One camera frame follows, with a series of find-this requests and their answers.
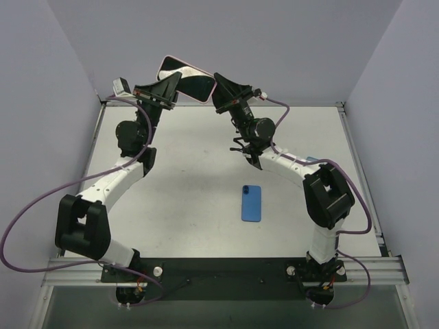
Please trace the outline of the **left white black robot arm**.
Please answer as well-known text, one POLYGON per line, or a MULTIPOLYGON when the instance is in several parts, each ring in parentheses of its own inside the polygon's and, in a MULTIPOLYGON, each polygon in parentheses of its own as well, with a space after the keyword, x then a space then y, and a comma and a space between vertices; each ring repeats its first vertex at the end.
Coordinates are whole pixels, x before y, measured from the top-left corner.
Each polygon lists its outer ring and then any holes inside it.
POLYGON ((65 195, 59 203, 55 245, 92 260, 117 266, 116 273, 126 282, 141 272, 134 259, 136 250, 111 237, 108 213, 122 195, 153 168, 156 148, 151 147, 164 110, 177 101, 180 72, 154 84, 135 86, 136 119, 122 121, 115 128, 120 157, 114 167, 78 195, 65 195))

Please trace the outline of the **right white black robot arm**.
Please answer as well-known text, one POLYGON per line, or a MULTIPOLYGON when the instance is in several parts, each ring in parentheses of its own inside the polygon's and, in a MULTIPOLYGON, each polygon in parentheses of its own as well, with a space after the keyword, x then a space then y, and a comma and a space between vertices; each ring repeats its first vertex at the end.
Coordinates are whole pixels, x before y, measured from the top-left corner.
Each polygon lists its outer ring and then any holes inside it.
POLYGON ((308 256, 319 265, 333 260, 337 231, 355 203, 345 177, 328 161, 312 164, 275 147, 277 123, 267 117, 255 117, 249 105, 252 98, 268 99, 264 92, 233 82, 219 73, 213 77, 217 83, 212 94, 213 105, 216 113, 230 114, 238 133, 234 139, 236 151, 255 168, 302 186, 307 213, 315 225, 308 256))

